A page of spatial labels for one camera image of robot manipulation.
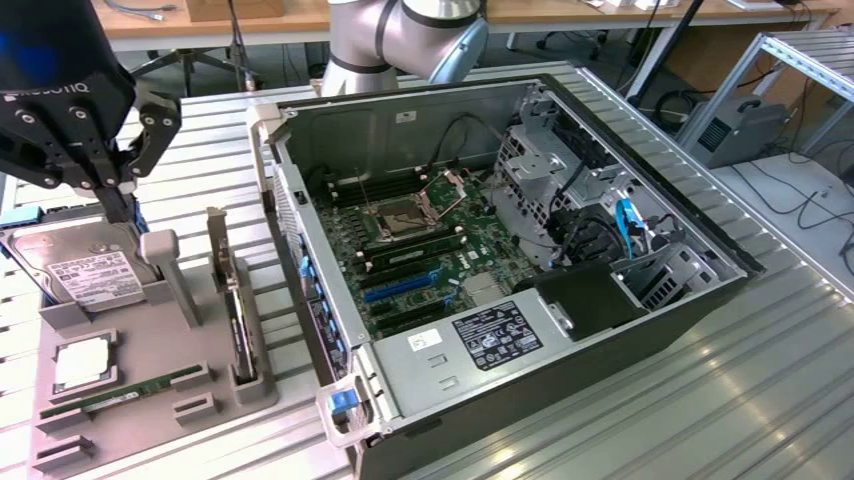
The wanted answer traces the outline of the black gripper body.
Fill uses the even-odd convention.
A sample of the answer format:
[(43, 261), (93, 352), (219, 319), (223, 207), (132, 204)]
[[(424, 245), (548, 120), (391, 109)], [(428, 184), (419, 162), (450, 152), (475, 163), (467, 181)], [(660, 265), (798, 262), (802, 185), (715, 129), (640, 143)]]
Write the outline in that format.
[(115, 142), (135, 100), (91, 2), (1, 3), (1, 135)]

